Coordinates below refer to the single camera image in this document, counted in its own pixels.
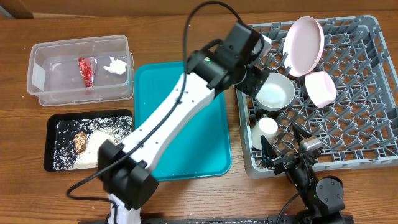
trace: gray dish rack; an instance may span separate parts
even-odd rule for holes
[[[296,99],[274,114],[279,131],[272,147],[284,154],[297,150],[290,125],[298,124],[324,143],[314,170],[365,169],[398,164],[398,79],[378,21],[373,16],[317,19],[323,27],[325,48],[314,71],[324,70],[338,90],[336,100],[316,108],[305,89],[304,78],[292,81]],[[272,49],[256,63],[270,72],[289,74],[282,49],[294,21],[253,24],[272,39]],[[261,165],[262,152],[252,148],[251,127],[269,114],[255,99],[236,90],[244,166],[252,178],[275,177]]]

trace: pink plate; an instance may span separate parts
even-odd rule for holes
[[[323,29],[314,18],[297,19],[286,35],[283,49],[283,53],[288,53],[285,67],[291,67],[289,74],[300,77],[311,72],[321,59],[324,43]]]

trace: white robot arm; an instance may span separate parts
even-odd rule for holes
[[[214,53],[208,50],[217,44],[219,46]],[[254,52],[256,45],[262,47]],[[141,206],[150,198],[158,184],[150,173],[167,146],[191,118],[209,105],[217,94],[232,85],[248,95],[257,94],[269,74],[249,64],[260,54],[266,54],[270,48],[270,39],[238,21],[224,41],[215,40],[191,54],[187,66],[190,73],[186,75],[185,89],[178,106],[163,125],[130,155],[131,159],[122,167],[100,177],[104,182],[104,189],[109,193],[109,199],[117,204],[117,224],[140,224]],[[184,74],[153,114],[118,146],[109,143],[101,146],[99,170],[135,149],[159,124],[181,94],[183,80]],[[108,223],[113,222],[114,209],[108,218]]]
[[[125,137],[121,143],[124,144],[123,151],[129,152],[138,142],[151,131],[156,124],[171,109],[182,89],[183,75],[177,82],[170,95],[163,103],[152,113],[152,115],[133,133]],[[167,121],[130,157],[134,161],[145,161],[146,168],[152,172],[159,162],[160,157],[167,146],[177,136],[181,129],[193,118],[200,110],[209,105],[214,97],[215,90],[209,90],[207,82],[195,73],[187,75],[186,85],[180,104]],[[128,210],[122,200],[114,194],[109,195],[109,199],[116,202],[118,206],[117,223],[118,224],[140,224],[141,218],[139,209]],[[108,223],[113,223],[114,209],[111,210],[111,216]]]

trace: blue plastic tray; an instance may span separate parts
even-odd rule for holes
[[[135,75],[135,125],[163,102],[183,72],[182,62],[149,64]],[[152,173],[157,180],[225,174],[232,164],[224,94],[219,94],[181,130]]]

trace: small white cup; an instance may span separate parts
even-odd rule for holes
[[[272,118],[261,118],[251,130],[251,142],[256,149],[262,149],[261,136],[266,137],[269,144],[274,142],[274,137],[278,131],[278,124]]]

